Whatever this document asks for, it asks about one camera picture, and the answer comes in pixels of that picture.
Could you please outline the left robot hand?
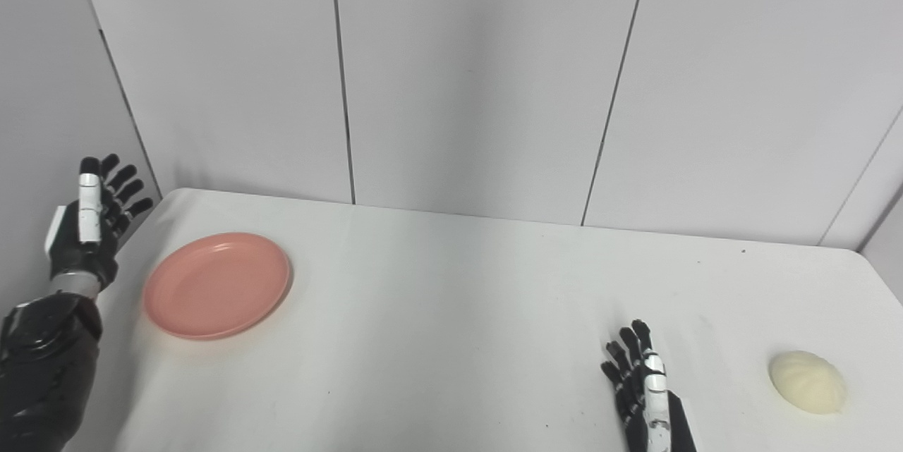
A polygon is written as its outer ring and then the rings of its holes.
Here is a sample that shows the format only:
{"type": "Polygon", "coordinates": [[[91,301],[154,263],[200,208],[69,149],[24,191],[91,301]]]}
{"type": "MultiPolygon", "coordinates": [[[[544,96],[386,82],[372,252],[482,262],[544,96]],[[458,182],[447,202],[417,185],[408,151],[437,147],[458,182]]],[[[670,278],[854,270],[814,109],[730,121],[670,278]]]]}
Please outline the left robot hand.
{"type": "Polygon", "coordinates": [[[78,196],[57,207],[44,247],[58,291],[96,297],[115,281],[123,237],[154,199],[140,195],[145,183],[136,165],[123,165],[115,153],[84,157],[78,168],[78,196]]]}

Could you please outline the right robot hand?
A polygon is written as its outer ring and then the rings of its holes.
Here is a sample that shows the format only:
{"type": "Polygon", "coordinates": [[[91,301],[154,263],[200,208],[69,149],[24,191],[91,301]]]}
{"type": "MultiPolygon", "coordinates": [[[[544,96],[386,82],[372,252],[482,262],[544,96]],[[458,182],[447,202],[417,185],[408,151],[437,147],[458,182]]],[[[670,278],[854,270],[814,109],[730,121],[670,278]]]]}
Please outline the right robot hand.
{"type": "Polygon", "coordinates": [[[605,345],[600,363],[614,391],[614,407],[629,451],[696,451],[686,410],[670,390],[667,368],[648,324],[635,319],[605,345]]]}

